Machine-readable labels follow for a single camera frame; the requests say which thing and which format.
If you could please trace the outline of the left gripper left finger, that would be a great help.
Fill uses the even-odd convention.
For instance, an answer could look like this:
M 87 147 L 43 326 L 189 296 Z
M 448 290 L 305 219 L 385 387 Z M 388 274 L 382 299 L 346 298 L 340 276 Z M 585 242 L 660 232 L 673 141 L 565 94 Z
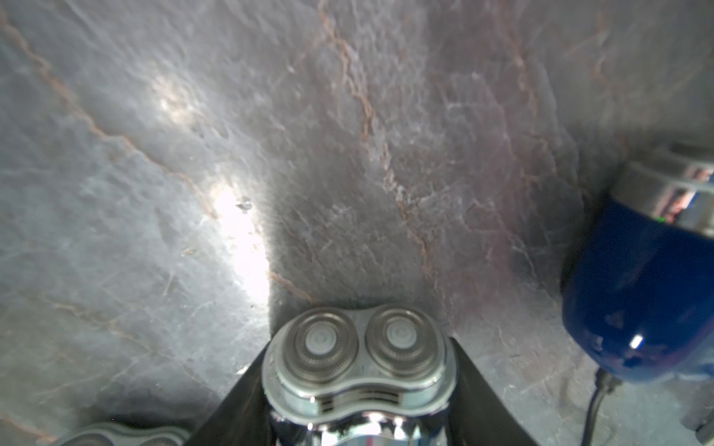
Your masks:
M 267 446 L 276 438 L 261 382 L 268 346 L 250 364 L 212 416 L 191 435 L 185 446 Z

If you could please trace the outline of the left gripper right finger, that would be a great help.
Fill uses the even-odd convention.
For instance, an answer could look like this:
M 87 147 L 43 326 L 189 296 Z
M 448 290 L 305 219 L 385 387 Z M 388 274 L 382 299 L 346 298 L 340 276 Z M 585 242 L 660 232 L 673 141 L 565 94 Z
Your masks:
M 455 338 L 450 338 L 459 363 L 457 386 L 450 400 L 448 445 L 537 446 L 492 390 Z

